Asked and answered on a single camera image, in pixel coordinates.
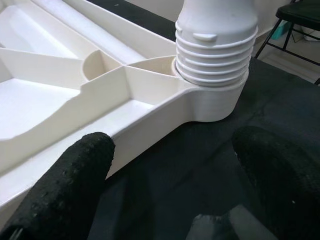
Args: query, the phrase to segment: teal object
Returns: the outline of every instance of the teal object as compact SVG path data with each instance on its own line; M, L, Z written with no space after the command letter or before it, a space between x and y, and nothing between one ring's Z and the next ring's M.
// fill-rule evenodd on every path
M284 35L286 32L288 32L290 27L290 23L287 21L282 21L281 24L278 26L278 28L275 30L274 34L272 35L272 40L278 40L281 38L282 35Z

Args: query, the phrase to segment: metal chair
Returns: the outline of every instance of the metal chair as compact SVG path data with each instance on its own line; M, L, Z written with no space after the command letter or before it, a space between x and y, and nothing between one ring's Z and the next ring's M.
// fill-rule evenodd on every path
M288 42L293 31L320 41L319 37L315 37L313 35L307 34L303 31L294 28L295 25L300 25L309 29L320 31L320 0L292 0L288 5L280 7L277 10L276 16L279 18L279 20L275 24L274 28L272 29L268 37L265 39L259 51L255 55L255 58L257 59L263 51L263 49L265 48L265 46L269 45L290 55L293 55L297 58L303 59L309 63L320 66L320 62L316 62L314 60L311 60L309 58L306 58L297 53L287 50ZM283 46L280 47L270 43L269 40L279 27L282 20L290 22L291 25L286 35L285 42ZM320 84L320 78L315 82L315 84Z

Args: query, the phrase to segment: white 3d printed part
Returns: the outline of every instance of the white 3d printed part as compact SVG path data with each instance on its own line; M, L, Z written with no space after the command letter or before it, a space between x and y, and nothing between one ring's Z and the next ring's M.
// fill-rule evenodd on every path
M251 0L186 0L175 44L86 0L0 0L0 228L83 135L114 140L109 177L179 125L227 117L256 24Z

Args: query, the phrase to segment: white cylindrical pipe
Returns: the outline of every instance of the white cylindrical pipe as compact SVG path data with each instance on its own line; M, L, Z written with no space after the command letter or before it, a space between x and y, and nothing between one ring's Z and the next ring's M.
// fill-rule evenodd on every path
M176 22L176 68L201 86L243 79L257 35L252 0L185 0Z
M33 2L92 41L119 62L132 64L145 60L137 51L125 45L62 0L33 0Z

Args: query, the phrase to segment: tray compartment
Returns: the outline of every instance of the tray compartment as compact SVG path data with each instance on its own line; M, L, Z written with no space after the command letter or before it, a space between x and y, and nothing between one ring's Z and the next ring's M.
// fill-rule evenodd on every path
M93 44L29 0L0 5L0 47L55 57L84 59Z

